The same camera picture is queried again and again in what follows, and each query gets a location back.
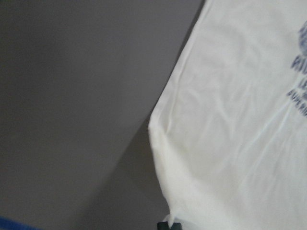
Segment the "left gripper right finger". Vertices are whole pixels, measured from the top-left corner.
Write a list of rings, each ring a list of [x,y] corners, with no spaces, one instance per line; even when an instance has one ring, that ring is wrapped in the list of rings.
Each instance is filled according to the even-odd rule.
[[[181,223],[178,223],[178,222],[173,223],[173,225],[171,226],[170,230],[182,230]]]

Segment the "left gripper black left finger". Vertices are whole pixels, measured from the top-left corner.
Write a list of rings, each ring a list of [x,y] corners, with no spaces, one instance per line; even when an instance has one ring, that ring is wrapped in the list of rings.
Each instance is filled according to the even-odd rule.
[[[157,223],[157,230],[170,230],[170,227],[168,225],[168,222],[158,222]]]

